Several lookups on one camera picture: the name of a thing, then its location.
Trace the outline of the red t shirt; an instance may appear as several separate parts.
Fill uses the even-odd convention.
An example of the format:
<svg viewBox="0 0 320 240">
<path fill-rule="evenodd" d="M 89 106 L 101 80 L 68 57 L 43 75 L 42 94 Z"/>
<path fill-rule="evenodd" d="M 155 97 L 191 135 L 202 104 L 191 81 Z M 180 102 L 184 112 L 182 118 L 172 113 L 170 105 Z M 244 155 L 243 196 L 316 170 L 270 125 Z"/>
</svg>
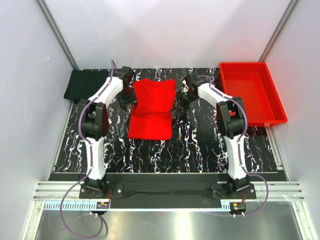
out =
<svg viewBox="0 0 320 240">
<path fill-rule="evenodd" d="M 137 103 L 132 106 L 129 139 L 169 140 L 173 116 L 170 110 L 176 97 L 176 81 L 142 79 L 133 84 Z"/>
</svg>

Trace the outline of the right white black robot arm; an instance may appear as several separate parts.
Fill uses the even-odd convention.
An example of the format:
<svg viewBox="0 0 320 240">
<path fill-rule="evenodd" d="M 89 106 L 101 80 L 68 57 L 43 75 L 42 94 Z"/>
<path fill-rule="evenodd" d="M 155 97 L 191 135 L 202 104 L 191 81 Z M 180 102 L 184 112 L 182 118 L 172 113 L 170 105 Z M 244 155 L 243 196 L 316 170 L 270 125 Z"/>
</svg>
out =
<svg viewBox="0 0 320 240">
<path fill-rule="evenodd" d="M 218 196 L 229 195 L 239 198 L 250 186 L 249 173 L 245 164 L 245 133 L 248 120 L 241 97 L 232 97 L 218 90 L 212 77 L 188 74 L 178 90 L 170 113 L 175 116 L 189 111 L 190 104 L 197 99 L 207 101 L 216 109 L 216 125 L 223 136 L 228 154 L 228 181 L 220 189 L 211 187 Z"/>
</svg>

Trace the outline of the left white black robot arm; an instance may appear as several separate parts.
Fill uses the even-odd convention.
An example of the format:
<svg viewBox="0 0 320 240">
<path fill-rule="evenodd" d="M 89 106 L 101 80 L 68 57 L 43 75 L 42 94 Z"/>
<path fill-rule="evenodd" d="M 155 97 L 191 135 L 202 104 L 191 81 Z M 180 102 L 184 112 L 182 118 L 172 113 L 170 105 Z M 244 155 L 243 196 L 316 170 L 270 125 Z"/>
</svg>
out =
<svg viewBox="0 0 320 240">
<path fill-rule="evenodd" d="M 113 67 L 102 86 L 87 100 L 81 99 L 78 132 L 85 143 L 87 171 L 79 183 L 81 193 L 94 198 L 110 197 L 104 162 L 104 140 L 109 131 L 108 107 L 117 98 L 120 106 L 137 102 L 130 86 L 135 72 L 128 66 Z"/>
</svg>

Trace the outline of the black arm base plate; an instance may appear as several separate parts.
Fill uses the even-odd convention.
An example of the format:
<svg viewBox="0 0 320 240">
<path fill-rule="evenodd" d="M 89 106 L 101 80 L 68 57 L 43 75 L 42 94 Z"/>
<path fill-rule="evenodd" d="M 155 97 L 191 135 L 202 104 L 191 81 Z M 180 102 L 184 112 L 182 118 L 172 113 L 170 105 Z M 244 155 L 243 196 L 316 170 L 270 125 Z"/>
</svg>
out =
<svg viewBox="0 0 320 240">
<path fill-rule="evenodd" d="M 253 173 L 263 177 L 268 183 L 287 182 L 285 172 Z M 84 173 L 58 173 L 50 175 L 49 181 L 77 182 Z M 145 191 L 146 193 L 177 194 L 178 191 L 195 190 L 200 192 L 201 186 L 211 184 L 225 184 L 231 178 L 227 173 L 106 173 L 108 184 L 123 184 L 123 189 L 129 191 Z"/>
</svg>

